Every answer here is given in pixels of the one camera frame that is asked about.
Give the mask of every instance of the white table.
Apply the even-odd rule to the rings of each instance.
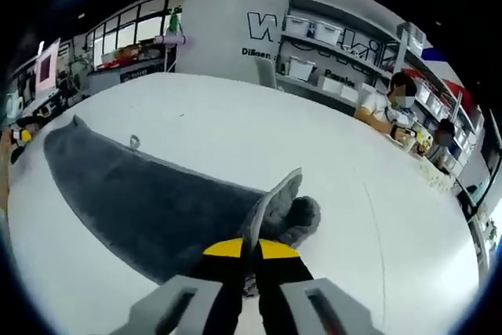
[[[304,262],[368,307],[388,335],[445,333],[477,288],[475,249],[454,199],[429,188],[413,158],[367,125],[273,89],[153,74],[66,111],[12,168],[9,226],[21,278],[65,333],[112,331],[156,287],[82,225],[52,180],[43,140],[74,114],[111,139],[127,144],[135,134],[143,152],[251,188],[268,190],[301,166],[299,195],[322,211],[300,247]],[[237,334],[263,331],[256,301],[239,320]]]

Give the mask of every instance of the chair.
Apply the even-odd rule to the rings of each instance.
[[[255,56],[254,61],[256,63],[256,68],[258,69],[258,78],[260,80],[261,86],[284,90],[282,88],[277,87],[277,83],[275,82],[274,65],[269,59]]]

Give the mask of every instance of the white shirt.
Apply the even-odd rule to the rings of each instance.
[[[410,119],[403,113],[392,109],[390,100],[384,94],[371,93],[361,104],[361,107],[368,109],[370,114],[378,121],[390,122],[395,120],[400,126],[410,126]]]

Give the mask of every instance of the yellow item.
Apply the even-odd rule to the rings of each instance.
[[[31,140],[31,134],[29,133],[28,130],[26,130],[26,129],[21,130],[21,140],[22,141],[30,141]]]
[[[214,255],[215,257],[241,257],[242,239],[230,239],[215,243],[204,251],[204,255]]]
[[[261,239],[260,246],[264,259],[296,258],[300,256],[295,249],[283,243]]]

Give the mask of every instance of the desk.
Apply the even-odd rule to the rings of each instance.
[[[113,140],[128,144],[135,134],[145,153],[250,188],[269,190],[301,166],[299,196],[315,198],[322,214],[299,248],[305,264],[364,304],[387,335],[446,333],[477,288],[475,249],[455,199],[429,188],[415,160],[379,133],[288,93],[159,73],[65,111],[12,168],[20,276],[64,333],[108,333],[156,288],[82,225],[52,180],[43,140],[73,115]],[[236,334],[263,333],[256,301],[245,302],[239,321]],[[255,327],[246,330],[249,322]]]

